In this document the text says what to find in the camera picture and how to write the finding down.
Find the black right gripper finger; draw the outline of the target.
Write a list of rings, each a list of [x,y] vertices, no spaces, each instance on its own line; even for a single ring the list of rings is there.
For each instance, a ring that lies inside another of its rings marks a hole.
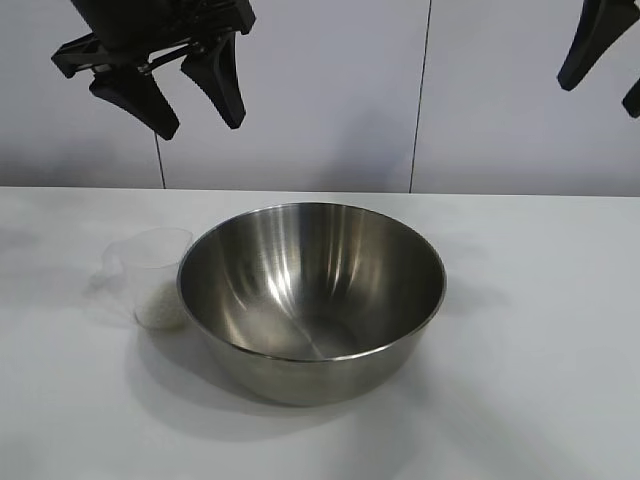
[[[622,105],[632,118],[640,117],[640,80],[637,80],[625,95]]]
[[[557,74],[560,87],[575,89],[620,35],[620,1],[584,1],[573,41]]]

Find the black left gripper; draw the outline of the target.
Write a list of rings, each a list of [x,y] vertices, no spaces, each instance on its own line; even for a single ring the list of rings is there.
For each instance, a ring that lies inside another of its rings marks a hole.
[[[74,1],[90,33],[60,46],[51,60],[67,77],[100,65],[139,64],[149,55],[193,45],[180,69],[211,100],[230,129],[246,115],[237,68],[236,33],[248,34],[256,16],[248,1]],[[172,139],[179,119],[151,75],[123,66],[94,74],[89,86],[141,121],[163,139]]]

